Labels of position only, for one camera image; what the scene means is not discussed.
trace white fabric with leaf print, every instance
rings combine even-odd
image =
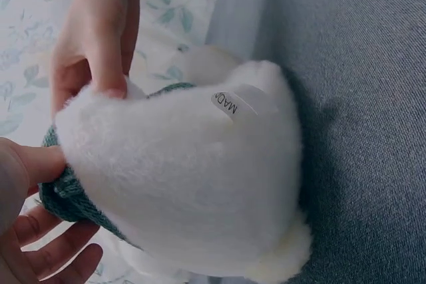
[[[49,53],[71,0],[0,0],[0,136],[39,146],[50,123]],[[140,0],[140,29],[131,79],[145,92],[185,81],[176,57],[204,43],[215,0]],[[24,210],[35,205],[25,203]],[[39,243],[58,236],[68,225]],[[152,283],[105,248],[89,283]]]

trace gray couch cushion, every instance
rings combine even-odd
[[[426,283],[426,0],[218,0],[208,42],[296,93],[315,239],[290,283]]]

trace stuffed animal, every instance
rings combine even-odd
[[[69,168],[41,186],[42,202],[104,226],[114,250],[157,283],[194,273],[286,281],[312,242],[298,209],[292,92],[266,61],[205,76],[195,65],[190,84],[151,96],[130,80],[125,100],[82,89],[47,136]]]

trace white label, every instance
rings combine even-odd
[[[265,92],[248,84],[241,84],[232,92],[217,92],[212,95],[212,102],[232,120],[240,114],[259,116],[278,111]]]
[[[235,117],[238,109],[238,101],[228,92],[218,92],[213,94],[212,102],[215,106],[217,106],[220,110],[225,112],[230,118]]]

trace green knitted sweater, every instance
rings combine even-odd
[[[193,86],[193,84],[187,82],[172,84],[158,92],[150,94],[147,98],[152,98],[176,89],[192,88]],[[51,126],[43,140],[43,146],[57,145],[59,143],[55,126]],[[120,239],[127,241],[120,230],[88,199],[71,167],[67,166],[61,176],[54,182],[40,184],[39,195],[45,209],[59,218],[69,222],[90,220],[109,230]]]

